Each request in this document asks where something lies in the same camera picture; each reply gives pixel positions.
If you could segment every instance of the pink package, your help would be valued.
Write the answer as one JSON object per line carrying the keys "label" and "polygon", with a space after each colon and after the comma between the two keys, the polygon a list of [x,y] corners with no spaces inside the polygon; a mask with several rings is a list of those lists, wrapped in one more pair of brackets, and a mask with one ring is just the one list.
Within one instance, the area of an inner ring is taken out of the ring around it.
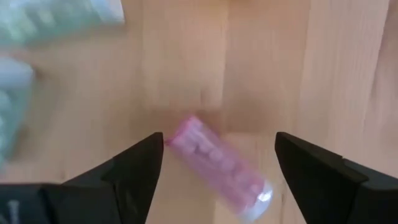
{"label": "pink package", "polygon": [[271,185],[198,118],[185,120],[166,144],[206,179],[243,220],[254,221],[267,210],[273,194]]}

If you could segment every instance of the wood grain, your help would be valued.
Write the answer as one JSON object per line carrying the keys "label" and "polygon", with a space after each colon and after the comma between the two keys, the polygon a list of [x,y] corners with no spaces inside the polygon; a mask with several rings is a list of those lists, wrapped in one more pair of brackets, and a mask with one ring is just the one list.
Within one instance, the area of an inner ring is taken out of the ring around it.
{"label": "wood grain", "polygon": [[[287,131],[398,177],[398,0],[124,0],[126,26],[11,55],[39,73],[1,182],[61,182],[196,113],[275,187],[257,223],[305,223]],[[239,223],[168,150],[148,223]]]}

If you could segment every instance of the light green object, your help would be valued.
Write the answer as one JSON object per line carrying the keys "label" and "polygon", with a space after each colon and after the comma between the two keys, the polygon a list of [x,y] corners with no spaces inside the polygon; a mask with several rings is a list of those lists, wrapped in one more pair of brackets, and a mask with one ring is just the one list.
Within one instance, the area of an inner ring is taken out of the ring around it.
{"label": "light green object", "polygon": [[0,57],[0,166],[13,150],[33,81],[34,71],[28,64]]}
{"label": "light green object", "polygon": [[120,0],[0,0],[0,46],[123,22]]}

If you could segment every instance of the wooden surface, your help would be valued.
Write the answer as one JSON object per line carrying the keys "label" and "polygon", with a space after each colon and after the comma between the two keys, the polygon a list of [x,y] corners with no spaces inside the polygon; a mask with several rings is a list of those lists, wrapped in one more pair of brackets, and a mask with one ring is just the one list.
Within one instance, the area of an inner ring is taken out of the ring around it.
{"label": "wooden surface", "polygon": [[[11,55],[39,77],[1,182],[61,182],[198,114],[274,183],[258,223],[304,223],[287,131],[398,177],[398,0],[129,0],[127,25]],[[148,223],[238,223],[168,151]]]}

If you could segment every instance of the plastic wrapper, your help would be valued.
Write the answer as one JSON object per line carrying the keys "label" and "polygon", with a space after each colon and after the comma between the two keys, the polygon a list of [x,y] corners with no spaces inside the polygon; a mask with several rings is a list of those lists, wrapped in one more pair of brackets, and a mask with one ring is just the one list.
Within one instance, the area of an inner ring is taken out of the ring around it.
{"label": "plastic wrapper", "polygon": [[33,81],[34,71],[28,64],[0,57],[0,165],[11,155]]}
{"label": "plastic wrapper", "polygon": [[120,0],[0,0],[0,46],[124,22]]}
{"label": "plastic wrapper", "polygon": [[273,195],[270,183],[198,118],[192,116],[184,121],[166,144],[244,221],[252,222],[267,210]]}

